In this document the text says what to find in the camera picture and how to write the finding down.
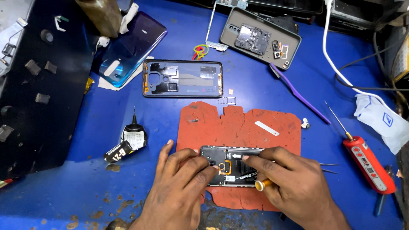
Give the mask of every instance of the white cloth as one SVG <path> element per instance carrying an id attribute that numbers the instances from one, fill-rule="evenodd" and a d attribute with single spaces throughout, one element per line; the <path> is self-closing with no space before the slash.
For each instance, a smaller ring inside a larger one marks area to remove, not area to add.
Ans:
<path id="1" fill-rule="evenodd" d="M 357 110 L 354 116 L 379 133 L 391 152 L 396 155 L 409 141 L 409 122 L 392 113 L 374 97 L 362 94 L 355 97 Z"/>
<path id="2" fill-rule="evenodd" d="M 108 44 L 109 44 L 109 41 L 110 41 L 109 37 L 104 37 L 104 36 L 99 37 L 99 40 L 98 40 L 98 43 L 97 43 L 97 48 L 99 48 L 101 46 L 102 47 L 107 47 Z"/>
<path id="3" fill-rule="evenodd" d="M 152 56 L 148 56 L 146 59 L 153 59 Z M 125 87 L 132 79 L 134 79 L 138 74 L 140 74 L 142 72 L 142 67 L 143 64 L 141 64 L 134 72 L 133 74 L 128 78 L 128 80 L 126 80 L 125 84 L 119 88 L 113 86 L 111 83 L 109 83 L 107 80 L 105 80 L 102 77 L 99 77 L 99 82 L 98 82 L 98 87 L 100 88 L 104 88 L 104 89 L 109 89 L 109 90 L 115 90 L 115 91 L 119 91 L 120 89 L 122 89 L 123 87 Z"/>
<path id="4" fill-rule="evenodd" d="M 132 3 L 128 13 L 122 18 L 121 27 L 119 28 L 119 32 L 121 34 L 127 33 L 129 31 L 127 27 L 128 23 L 133 19 L 133 17 L 135 17 L 138 9 L 139 6 L 136 3 Z"/>

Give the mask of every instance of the purple brush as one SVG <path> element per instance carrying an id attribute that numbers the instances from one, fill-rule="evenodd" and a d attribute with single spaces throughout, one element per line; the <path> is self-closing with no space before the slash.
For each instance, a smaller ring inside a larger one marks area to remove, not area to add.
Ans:
<path id="1" fill-rule="evenodd" d="M 294 94 L 294 96 L 296 96 L 300 101 L 302 101 L 304 104 L 306 104 L 312 111 L 314 111 L 327 124 L 331 124 L 331 122 L 330 122 L 330 120 L 328 120 L 328 118 L 326 118 L 324 115 L 322 115 L 322 113 L 320 113 L 314 106 L 312 106 L 312 104 L 310 104 L 305 98 L 303 98 L 303 96 L 301 96 L 301 94 L 294 88 L 294 86 L 292 86 L 290 81 L 284 76 L 283 73 L 281 73 L 280 70 L 277 69 L 277 67 L 273 63 L 270 63 L 270 68 L 278 78 L 282 77 L 285 80 L 285 82 L 290 87 L 290 89 L 291 89 L 292 93 Z"/>

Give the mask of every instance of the gray phone case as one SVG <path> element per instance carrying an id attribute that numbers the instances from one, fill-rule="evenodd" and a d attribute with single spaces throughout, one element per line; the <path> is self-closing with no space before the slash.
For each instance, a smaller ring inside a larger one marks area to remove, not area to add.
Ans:
<path id="1" fill-rule="evenodd" d="M 242 24 L 251 25 L 271 33 L 269 45 L 263 55 L 257 55 L 256 53 L 237 47 L 235 45 L 237 36 L 239 35 L 239 32 L 237 32 L 237 30 L 240 30 Z M 272 42 L 274 40 L 281 42 L 282 45 L 288 45 L 287 55 L 285 59 L 274 58 L 274 50 L 272 48 Z M 262 62 L 272 62 L 278 68 L 286 70 L 290 67 L 295 53 L 297 52 L 297 49 L 301 43 L 301 37 L 274 23 L 260 18 L 255 14 L 235 7 L 230 11 L 229 18 L 227 19 L 226 25 L 222 32 L 222 36 L 220 37 L 220 42 L 228 45 L 229 48 L 236 49 L 237 51 L 250 55 Z M 288 64 L 286 65 L 286 68 L 284 68 L 283 65 L 286 61 L 288 61 Z"/>

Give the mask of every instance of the purple blue gradient back cover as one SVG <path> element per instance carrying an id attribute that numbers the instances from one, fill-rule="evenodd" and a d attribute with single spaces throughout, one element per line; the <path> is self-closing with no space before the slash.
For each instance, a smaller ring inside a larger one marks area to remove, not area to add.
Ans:
<path id="1" fill-rule="evenodd" d="M 128 23 L 128 30 L 128 33 L 120 34 L 117 39 L 111 39 L 108 47 L 92 64 L 92 71 L 115 87 L 123 86 L 168 33 L 165 26 L 142 11 Z M 108 67 L 114 61 L 119 61 L 119 65 L 106 76 Z"/>

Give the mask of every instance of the human hand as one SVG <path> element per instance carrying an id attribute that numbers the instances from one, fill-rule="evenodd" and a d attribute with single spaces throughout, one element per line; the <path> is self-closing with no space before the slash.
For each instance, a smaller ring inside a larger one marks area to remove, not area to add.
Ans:
<path id="1" fill-rule="evenodd" d="M 182 149 L 169 155 L 173 141 L 162 147 L 156 175 L 141 216 L 130 230 L 194 230 L 200 222 L 200 196 L 218 167 L 210 166 L 198 150 Z M 188 160 L 180 169 L 180 163 Z"/>
<path id="2" fill-rule="evenodd" d="M 316 160 L 274 147 L 264 149 L 258 157 L 243 156 L 243 161 L 258 171 L 258 180 L 269 178 L 273 182 L 263 192 L 274 206 L 303 228 L 350 229 L 331 198 Z"/>

